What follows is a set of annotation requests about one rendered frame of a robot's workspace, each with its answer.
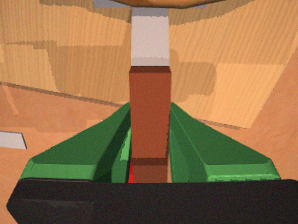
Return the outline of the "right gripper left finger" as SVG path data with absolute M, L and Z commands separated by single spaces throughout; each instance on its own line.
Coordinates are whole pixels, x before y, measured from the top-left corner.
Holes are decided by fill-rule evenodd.
M 19 180 L 38 177 L 129 183 L 131 153 L 127 102 L 103 121 L 30 158 Z

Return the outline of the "light wooden cutting board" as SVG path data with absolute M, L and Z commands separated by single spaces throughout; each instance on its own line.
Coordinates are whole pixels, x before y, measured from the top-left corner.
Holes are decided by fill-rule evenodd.
M 168 8 L 171 102 L 250 128 L 298 46 L 298 0 Z M 130 102 L 131 8 L 93 0 L 0 0 L 0 82 Z

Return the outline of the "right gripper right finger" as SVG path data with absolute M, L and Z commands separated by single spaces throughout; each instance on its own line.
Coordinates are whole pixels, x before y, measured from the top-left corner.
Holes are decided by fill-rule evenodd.
M 281 179 L 269 157 L 194 119 L 174 102 L 169 160 L 172 183 Z

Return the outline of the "pizza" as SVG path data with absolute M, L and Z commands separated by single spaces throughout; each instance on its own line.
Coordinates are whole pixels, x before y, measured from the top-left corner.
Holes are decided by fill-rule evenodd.
M 187 9 L 225 0 L 111 0 L 131 7 Z

